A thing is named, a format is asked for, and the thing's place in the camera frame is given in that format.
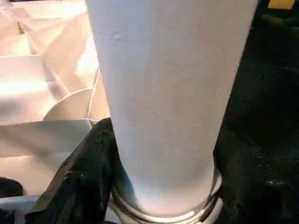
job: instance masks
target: black surface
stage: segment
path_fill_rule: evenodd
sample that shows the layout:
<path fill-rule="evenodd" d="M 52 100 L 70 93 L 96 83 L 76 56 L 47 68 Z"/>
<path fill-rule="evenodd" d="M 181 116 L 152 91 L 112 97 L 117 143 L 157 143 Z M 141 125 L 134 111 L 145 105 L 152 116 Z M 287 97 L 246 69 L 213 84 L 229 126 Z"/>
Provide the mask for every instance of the black surface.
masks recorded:
<path fill-rule="evenodd" d="M 217 224 L 299 223 L 299 11 L 257 12 L 214 151 Z"/>
<path fill-rule="evenodd" d="M 26 224 L 98 224 L 104 220 L 117 156 L 111 119 L 97 123 L 63 162 Z"/>

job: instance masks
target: black cloth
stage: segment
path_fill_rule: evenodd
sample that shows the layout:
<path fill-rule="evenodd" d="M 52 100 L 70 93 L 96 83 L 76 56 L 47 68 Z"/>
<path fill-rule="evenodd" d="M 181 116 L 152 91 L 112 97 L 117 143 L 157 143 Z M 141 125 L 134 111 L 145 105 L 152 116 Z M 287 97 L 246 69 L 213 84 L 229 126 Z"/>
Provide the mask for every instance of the black cloth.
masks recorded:
<path fill-rule="evenodd" d="M 63 162 L 34 210 L 26 215 L 26 224 L 103 222 L 116 156 L 111 119 L 104 119 Z"/>

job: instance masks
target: white cylinder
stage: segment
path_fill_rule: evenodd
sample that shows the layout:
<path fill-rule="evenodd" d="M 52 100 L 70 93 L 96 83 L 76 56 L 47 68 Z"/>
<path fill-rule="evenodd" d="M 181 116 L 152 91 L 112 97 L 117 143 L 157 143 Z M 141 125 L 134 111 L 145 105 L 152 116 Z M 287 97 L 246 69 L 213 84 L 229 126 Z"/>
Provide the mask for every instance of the white cylinder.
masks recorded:
<path fill-rule="evenodd" d="M 257 0 L 86 0 L 135 210 L 202 209 L 213 149 Z"/>

